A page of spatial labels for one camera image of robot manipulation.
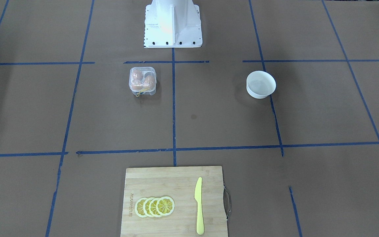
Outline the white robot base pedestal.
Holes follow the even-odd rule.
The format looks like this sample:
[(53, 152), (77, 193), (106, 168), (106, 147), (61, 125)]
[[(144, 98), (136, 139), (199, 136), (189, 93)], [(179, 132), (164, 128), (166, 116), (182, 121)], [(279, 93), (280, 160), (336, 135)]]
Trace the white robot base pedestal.
[(153, 0), (145, 7), (145, 48), (203, 45), (200, 8), (192, 0)]

